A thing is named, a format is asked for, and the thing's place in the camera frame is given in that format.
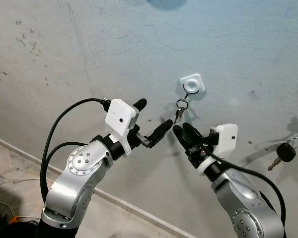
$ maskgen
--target key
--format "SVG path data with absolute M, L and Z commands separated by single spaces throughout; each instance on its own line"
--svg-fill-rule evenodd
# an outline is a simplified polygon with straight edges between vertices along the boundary
M 290 162 L 296 156 L 296 150 L 288 143 L 283 143 L 278 146 L 276 153 L 278 155 L 277 159 L 275 159 L 268 170 L 272 170 L 273 167 L 278 165 L 281 161 Z
M 178 120 L 178 117 L 181 117 L 182 114 L 184 113 L 184 107 L 180 107 L 177 109 L 177 111 L 175 112 L 175 120 L 174 120 L 174 125 L 176 124 L 177 120 Z

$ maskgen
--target baseboard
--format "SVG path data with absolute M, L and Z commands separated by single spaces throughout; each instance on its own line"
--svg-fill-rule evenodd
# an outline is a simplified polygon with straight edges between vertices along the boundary
M 19 148 L 7 143 L 4 140 L 0 139 L 0 145 L 6 147 L 7 149 L 9 149 L 17 154 L 22 155 L 23 157 L 25 157 L 35 163 L 38 163 L 38 164 L 41 163 L 40 159 L 26 153 L 23 150 L 20 150 Z M 63 172 L 62 170 L 60 170 L 54 166 L 51 166 L 51 165 L 49 165 L 49 168 L 59 174 L 61 174 Z M 169 233 L 171 233 L 179 238 L 196 238 L 195 236 L 159 219 L 158 217 L 155 217 L 154 215 L 152 215 L 152 214 L 122 200 L 122 199 L 119 199 L 118 197 L 115 197 L 107 192 L 104 192 L 103 190 L 101 190 L 99 188 L 94 189 L 94 193 L 97 194 L 98 196 L 101 196 L 102 198 L 105 198 L 106 200 L 114 203 L 115 205 L 120 206 L 120 207 L 124 208 L 125 210 L 145 219 L 146 221 L 156 225 L 157 227 L 160 227 L 160 228 L 168 231 Z

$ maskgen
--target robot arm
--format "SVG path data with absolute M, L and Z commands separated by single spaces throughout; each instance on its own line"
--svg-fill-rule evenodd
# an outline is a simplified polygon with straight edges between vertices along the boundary
M 172 127 L 167 120 L 151 136 L 142 136 L 136 120 L 147 104 L 141 99 L 129 106 L 120 99 L 110 101 L 105 119 L 107 136 L 96 136 L 91 143 L 75 149 L 68 157 L 63 173 L 49 190 L 37 231 L 38 238 L 75 237 L 95 186 L 121 156 L 143 144 L 153 147 Z
M 185 148 L 188 159 L 212 182 L 211 188 L 230 217 L 238 238 L 282 238 L 284 227 L 277 214 L 261 197 L 260 191 L 238 170 L 219 163 L 203 150 L 227 157 L 235 148 L 237 126 L 220 125 L 203 137 L 188 123 L 173 132 Z

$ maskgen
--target key fob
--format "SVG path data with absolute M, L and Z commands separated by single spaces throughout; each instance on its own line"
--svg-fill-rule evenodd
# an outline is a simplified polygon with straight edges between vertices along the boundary
M 278 146 L 276 153 L 284 162 L 290 162 L 296 156 L 296 150 L 288 143 L 283 143 Z

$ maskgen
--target concrete wall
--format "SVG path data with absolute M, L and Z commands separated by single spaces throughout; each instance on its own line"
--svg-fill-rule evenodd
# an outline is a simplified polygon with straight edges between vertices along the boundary
M 275 144 L 298 133 L 298 1 L 0 0 L 0 138 L 38 158 L 59 113 L 88 97 L 145 97 L 138 124 L 149 134 L 174 118 L 178 80 L 193 73 L 207 93 L 182 122 L 205 134 L 237 124 L 230 160 L 278 185 L 288 237 L 298 238 L 298 156 L 267 171 Z M 104 135 L 104 119 L 96 103 L 77 108 L 52 146 Z M 63 168 L 73 149 L 52 164 Z M 117 161 L 98 187 L 197 237 L 234 237 L 210 185 L 170 133 Z

